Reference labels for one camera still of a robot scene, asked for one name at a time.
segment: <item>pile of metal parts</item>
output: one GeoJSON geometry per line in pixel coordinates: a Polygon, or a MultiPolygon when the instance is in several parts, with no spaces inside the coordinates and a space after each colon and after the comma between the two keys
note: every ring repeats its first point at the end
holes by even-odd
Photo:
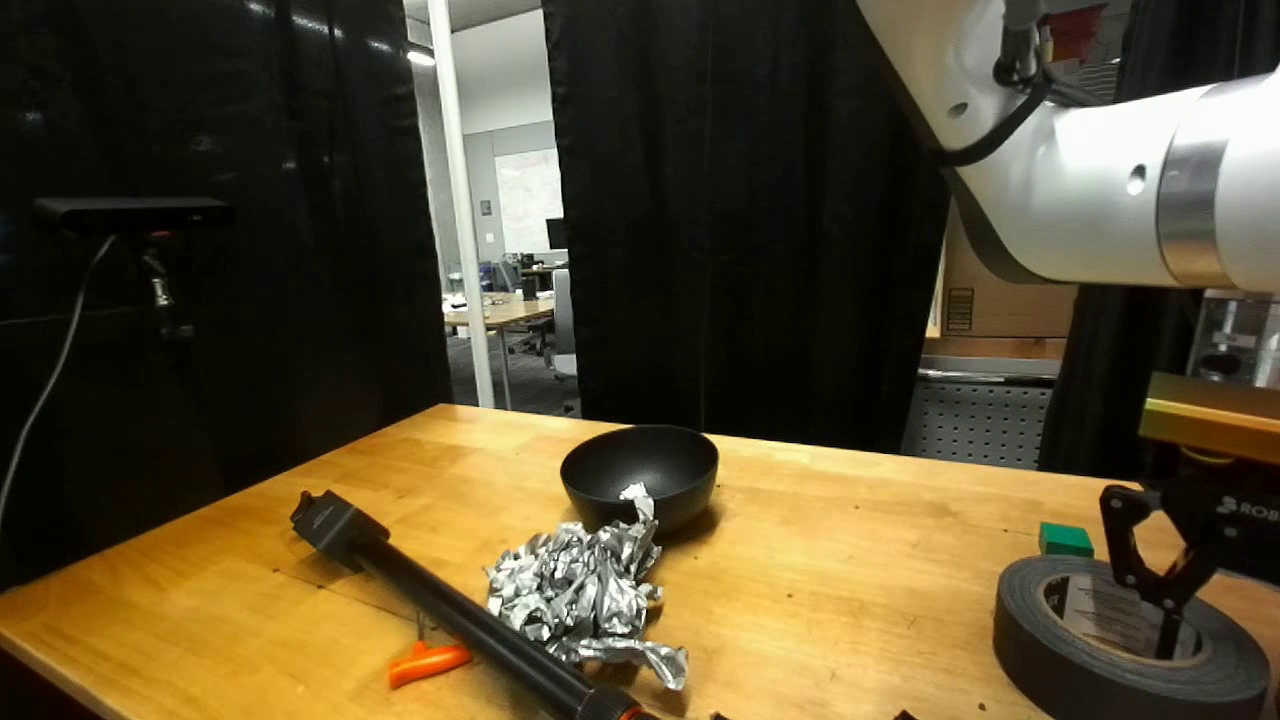
{"type": "Polygon", "coordinates": [[[688,657],[643,642],[662,589],[647,574],[662,562],[652,496],[633,483],[636,525],[560,525],[503,551],[490,569],[490,614],[545,645],[566,663],[643,663],[667,693],[685,693],[688,657]]]}

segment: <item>office room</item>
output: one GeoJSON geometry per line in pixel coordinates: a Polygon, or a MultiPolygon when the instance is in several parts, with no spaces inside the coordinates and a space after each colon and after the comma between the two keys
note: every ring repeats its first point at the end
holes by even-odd
{"type": "Polygon", "coordinates": [[[1276,717],[1276,59],[6,6],[0,717],[1276,717]]]}

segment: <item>desk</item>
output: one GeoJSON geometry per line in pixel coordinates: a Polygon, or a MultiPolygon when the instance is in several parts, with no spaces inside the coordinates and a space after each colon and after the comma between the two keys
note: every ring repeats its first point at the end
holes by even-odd
{"type": "MultiPolygon", "coordinates": [[[[606,426],[431,409],[331,457],[0,598],[0,650],[121,717],[534,717],[473,663],[389,693],[412,614],[289,531],[300,493],[338,488],[467,598],[485,569],[574,516],[555,468],[606,426]]],[[[1036,717],[993,657],[993,593],[1036,525],[1089,525],[1077,476],[719,444],[717,530],[667,548],[652,642],[685,645],[688,717],[1036,717]]],[[[1276,589],[1205,593],[1280,659],[1276,589]]],[[[639,673],[633,685],[667,710],[639,673]]]]}
{"type": "MultiPolygon", "coordinates": [[[[500,344],[495,353],[503,355],[500,375],[503,375],[503,401],[511,409],[511,364],[509,364],[509,331],[528,330],[528,325],[545,325],[555,318],[555,300],[554,295],[500,295],[491,305],[485,305],[485,331],[491,331],[500,344]]],[[[464,308],[446,308],[446,330],[467,330],[467,313],[464,308]]]]}

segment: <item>floor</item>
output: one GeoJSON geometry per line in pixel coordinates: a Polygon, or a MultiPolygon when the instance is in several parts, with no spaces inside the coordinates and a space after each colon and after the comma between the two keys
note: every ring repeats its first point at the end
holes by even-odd
{"type": "MultiPolygon", "coordinates": [[[[503,409],[500,389],[500,362],[491,355],[491,401],[503,409]]],[[[539,412],[539,416],[575,416],[575,379],[555,375],[554,364],[528,350],[509,353],[511,369],[511,409],[539,412]]],[[[452,401],[476,404],[476,374],[473,374],[473,342],[449,336],[449,374],[452,374],[452,401]]]]}

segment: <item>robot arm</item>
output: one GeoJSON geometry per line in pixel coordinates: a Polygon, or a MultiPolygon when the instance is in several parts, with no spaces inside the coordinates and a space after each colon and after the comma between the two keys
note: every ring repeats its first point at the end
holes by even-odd
{"type": "Polygon", "coordinates": [[[855,0],[976,243],[1005,275],[1148,289],[1280,289],[1280,71],[1085,106],[1047,59],[1058,17],[1106,0],[855,0]]]}

